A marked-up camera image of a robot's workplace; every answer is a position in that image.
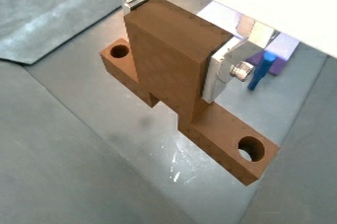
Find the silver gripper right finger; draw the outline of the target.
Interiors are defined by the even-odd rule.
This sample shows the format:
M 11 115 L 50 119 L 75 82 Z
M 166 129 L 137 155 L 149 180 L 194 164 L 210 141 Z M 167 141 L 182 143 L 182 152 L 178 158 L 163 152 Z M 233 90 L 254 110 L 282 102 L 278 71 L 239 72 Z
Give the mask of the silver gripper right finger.
M 242 37 L 231 37 L 209 59 L 201 95 L 207 104 L 215 100 L 231 78 L 246 81 L 254 68 L 246 59 L 261 52 L 279 34 L 247 16 L 239 18 L 237 32 Z

